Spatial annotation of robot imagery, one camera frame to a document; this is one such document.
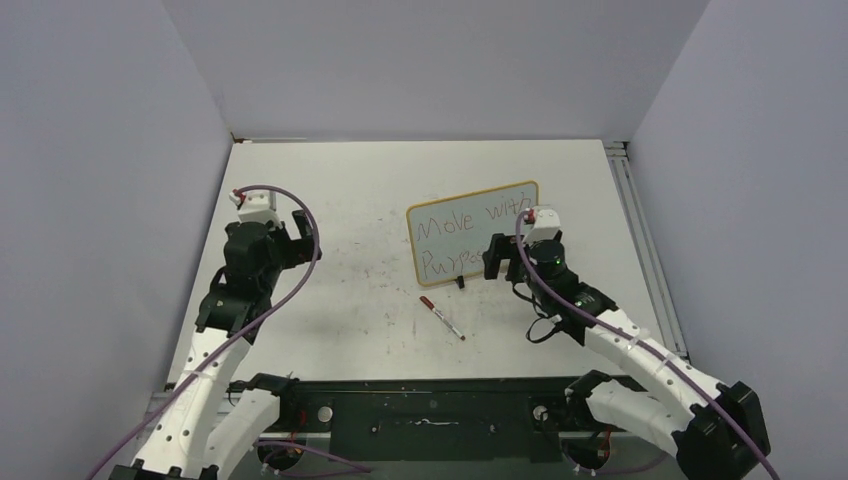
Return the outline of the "red capped whiteboard marker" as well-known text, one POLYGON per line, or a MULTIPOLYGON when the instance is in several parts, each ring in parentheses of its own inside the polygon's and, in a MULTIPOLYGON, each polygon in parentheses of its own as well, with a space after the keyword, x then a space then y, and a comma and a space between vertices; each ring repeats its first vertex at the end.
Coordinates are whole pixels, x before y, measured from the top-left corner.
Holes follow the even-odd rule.
POLYGON ((447 316, 439 310, 436 305, 425 295, 421 295, 419 300, 455 335, 460 341, 465 341, 466 336, 454 325, 447 316))

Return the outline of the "yellow framed whiteboard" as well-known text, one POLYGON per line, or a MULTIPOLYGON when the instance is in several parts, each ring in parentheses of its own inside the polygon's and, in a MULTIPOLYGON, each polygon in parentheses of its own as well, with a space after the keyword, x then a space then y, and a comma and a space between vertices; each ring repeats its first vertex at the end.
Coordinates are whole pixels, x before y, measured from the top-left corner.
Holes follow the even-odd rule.
POLYGON ((406 211, 416 281, 423 287, 483 272, 494 234, 512 234, 517 215, 539 203, 533 180, 419 203, 406 211))

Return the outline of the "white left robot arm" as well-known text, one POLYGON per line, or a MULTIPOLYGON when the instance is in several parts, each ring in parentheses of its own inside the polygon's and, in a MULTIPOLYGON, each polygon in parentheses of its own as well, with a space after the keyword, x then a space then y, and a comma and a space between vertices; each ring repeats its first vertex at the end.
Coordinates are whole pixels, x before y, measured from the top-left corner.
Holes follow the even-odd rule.
POLYGON ((283 306, 272 294, 280 274, 299 265, 314 271, 321 258, 319 234, 308 209, 292 213, 299 235, 291 237, 276 212, 242 213, 225 228, 224 264, 203 297, 183 372, 172 394, 143 420, 152 431, 112 479, 223 479, 228 463, 245 453, 266 428, 290 428, 298 403, 283 393, 288 379, 259 374, 253 395, 222 422, 218 406, 260 326, 283 306))

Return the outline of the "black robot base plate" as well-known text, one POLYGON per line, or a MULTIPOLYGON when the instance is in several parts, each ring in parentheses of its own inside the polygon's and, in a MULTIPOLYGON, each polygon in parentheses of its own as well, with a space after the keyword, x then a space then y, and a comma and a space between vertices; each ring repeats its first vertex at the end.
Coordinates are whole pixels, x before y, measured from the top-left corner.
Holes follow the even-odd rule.
POLYGON ((601 442, 606 426, 572 412, 570 377, 298 381, 270 437, 323 438, 362 461, 556 462, 566 438, 601 442))

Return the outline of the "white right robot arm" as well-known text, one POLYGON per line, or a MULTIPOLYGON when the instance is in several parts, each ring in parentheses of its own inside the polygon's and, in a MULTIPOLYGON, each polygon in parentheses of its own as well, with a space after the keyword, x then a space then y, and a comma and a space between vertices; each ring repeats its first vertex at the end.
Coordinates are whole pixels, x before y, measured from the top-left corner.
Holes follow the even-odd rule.
POLYGON ((616 302, 580 280, 557 237, 526 244, 495 234, 483 254, 484 276, 524 284, 531 302, 553 321, 553 334, 606 358, 638 383, 633 390, 592 370, 565 391, 565 411, 579 428, 625 430, 676 460, 689 479, 743 479, 756 466, 772 478, 770 440, 756 392, 705 374, 654 340, 616 302))

